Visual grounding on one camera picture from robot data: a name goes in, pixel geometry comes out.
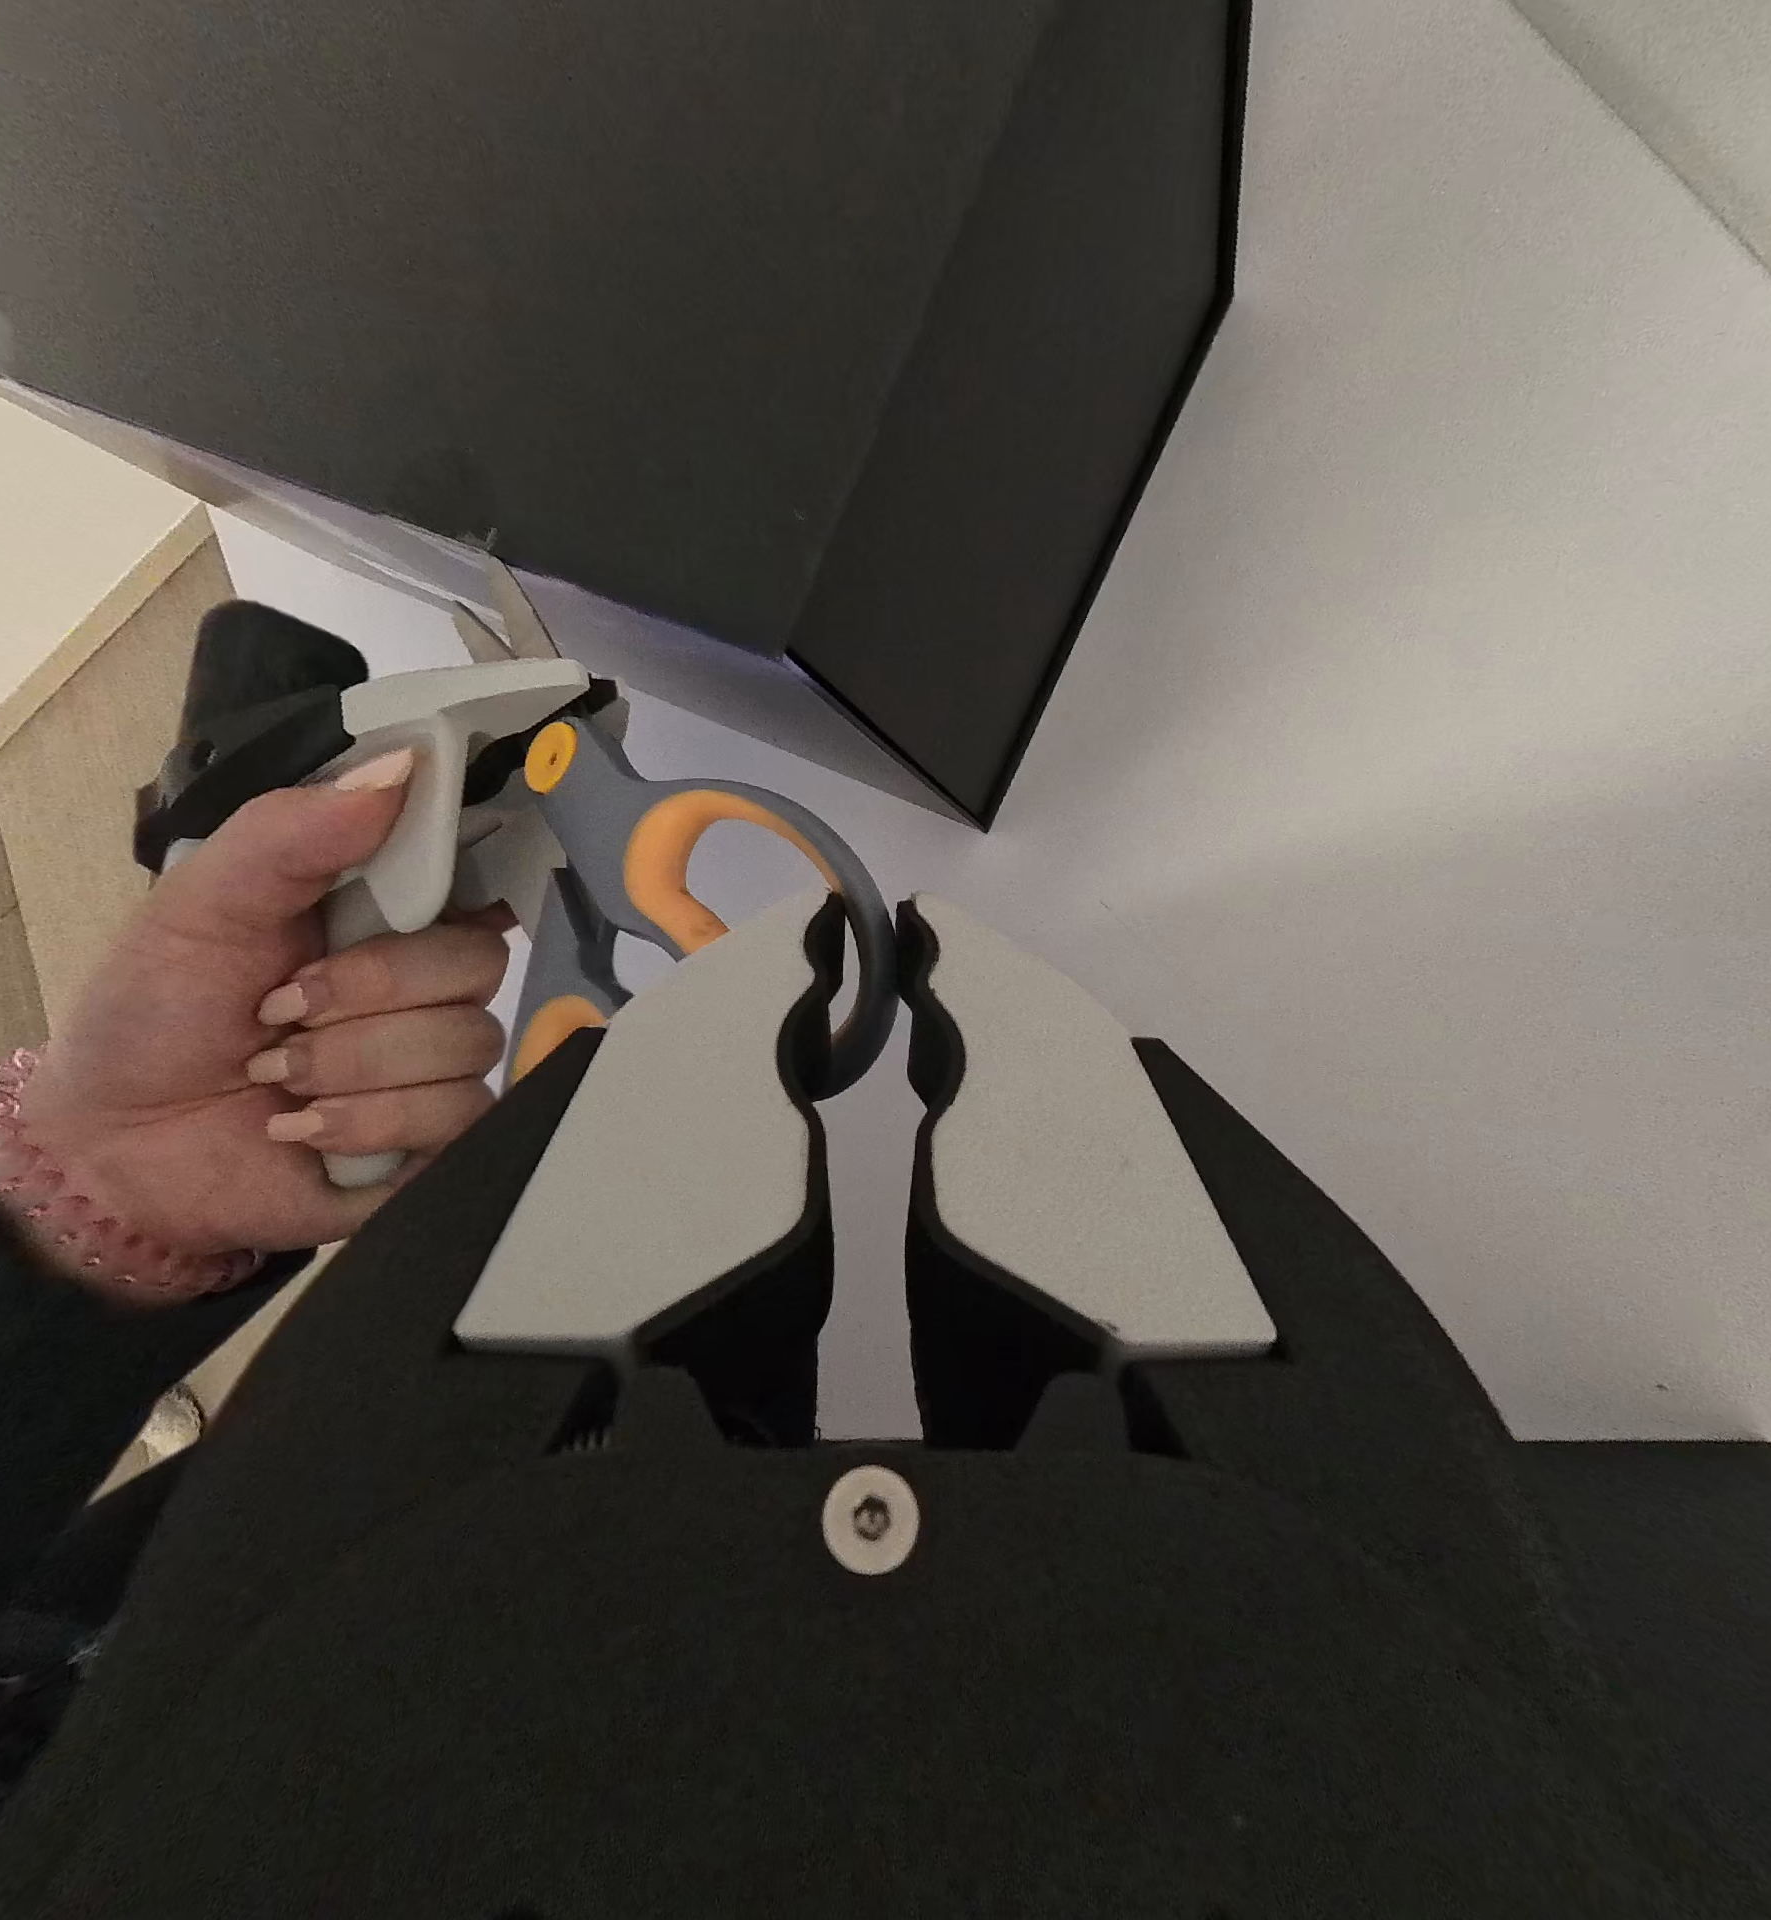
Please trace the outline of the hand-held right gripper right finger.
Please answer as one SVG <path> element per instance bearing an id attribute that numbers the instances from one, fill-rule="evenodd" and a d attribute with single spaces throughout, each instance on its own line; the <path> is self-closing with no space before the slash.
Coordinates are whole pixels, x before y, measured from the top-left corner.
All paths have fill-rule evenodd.
<path id="1" fill-rule="evenodd" d="M 1126 1026 L 958 904 L 898 905 L 920 1095 L 920 1433 L 1016 1443 L 1052 1381 L 1274 1357 L 1279 1330 Z"/>

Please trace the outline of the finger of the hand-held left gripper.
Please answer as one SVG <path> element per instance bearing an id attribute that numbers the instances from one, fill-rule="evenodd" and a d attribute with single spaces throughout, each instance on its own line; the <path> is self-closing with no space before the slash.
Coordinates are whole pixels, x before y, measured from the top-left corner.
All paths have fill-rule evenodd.
<path id="1" fill-rule="evenodd" d="M 525 771 L 517 771 L 499 795 L 495 904 L 513 914 L 538 914 L 554 874 L 568 865 L 566 850 L 542 809 L 541 795 Z"/>
<path id="2" fill-rule="evenodd" d="M 339 932 L 415 932 L 495 904 L 499 795 L 529 736 L 563 708 L 623 708 L 571 659 L 507 659 L 383 677 L 342 697 L 339 777 L 410 753 L 404 807 L 382 849 L 339 880 Z"/>

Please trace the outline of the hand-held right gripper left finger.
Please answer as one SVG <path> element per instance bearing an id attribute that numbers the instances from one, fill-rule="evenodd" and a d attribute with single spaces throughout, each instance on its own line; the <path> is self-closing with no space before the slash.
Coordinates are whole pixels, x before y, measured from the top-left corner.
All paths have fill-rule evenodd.
<path id="1" fill-rule="evenodd" d="M 842 951 L 836 896 L 797 893 L 610 1022 L 457 1313 L 463 1349 L 681 1368 L 728 1436 L 817 1437 Z"/>

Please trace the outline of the grey and orange scissors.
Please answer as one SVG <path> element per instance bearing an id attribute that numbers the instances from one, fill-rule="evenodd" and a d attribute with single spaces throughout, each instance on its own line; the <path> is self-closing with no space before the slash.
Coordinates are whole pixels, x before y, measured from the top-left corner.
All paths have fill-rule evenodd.
<path id="1" fill-rule="evenodd" d="M 842 904 L 860 982 L 810 1092 L 848 1092 L 898 1019 L 898 943 L 878 882 L 846 841 L 803 804 L 738 780 L 642 777 L 624 749 L 621 704 L 612 680 L 591 680 L 536 725 L 525 753 L 525 789 L 559 852 L 538 861 L 544 879 L 507 1081 L 526 1077 L 575 1032 L 608 1023 L 633 997 L 614 967 L 621 935 L 673 960 L 726 935 L 691 893 L 687 871 L 706 829 L 735 822 L 796 847 Z"/>

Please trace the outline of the black box with purple print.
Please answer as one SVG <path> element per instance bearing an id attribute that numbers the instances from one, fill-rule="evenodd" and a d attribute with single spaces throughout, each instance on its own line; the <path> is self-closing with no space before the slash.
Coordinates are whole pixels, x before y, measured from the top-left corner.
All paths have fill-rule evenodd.
<path id="1" fill-rule="evenodd" d="M 990 828 L 1231 304 L 1251 17 L 0 1 L 0 396 Z"/>

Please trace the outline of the person's left forearm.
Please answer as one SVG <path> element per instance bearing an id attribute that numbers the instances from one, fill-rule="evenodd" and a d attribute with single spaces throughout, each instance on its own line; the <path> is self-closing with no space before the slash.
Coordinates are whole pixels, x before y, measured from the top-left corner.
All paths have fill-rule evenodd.
<path id="1" fill-rule="evenodd" d="M 0 1615 L 153 1403 L 310 1258 L 275 1255 L 233 1289 L 132 1307 L 48 1275 L 0 1216 Z"/>

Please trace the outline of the person's left hand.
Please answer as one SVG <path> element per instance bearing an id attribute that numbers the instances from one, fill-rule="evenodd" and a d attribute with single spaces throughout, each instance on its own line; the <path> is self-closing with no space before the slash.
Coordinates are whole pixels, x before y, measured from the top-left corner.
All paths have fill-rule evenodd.
<path id="1" fill-rule="evenodd" d="M 326 953 L 320 901 L 412 772 L 399 749 L 254 799 L 152 887 L 21 1110 L 88 1221 L 182 1260 L 331 1245 L 490 1110 L 499 917 Z"/>

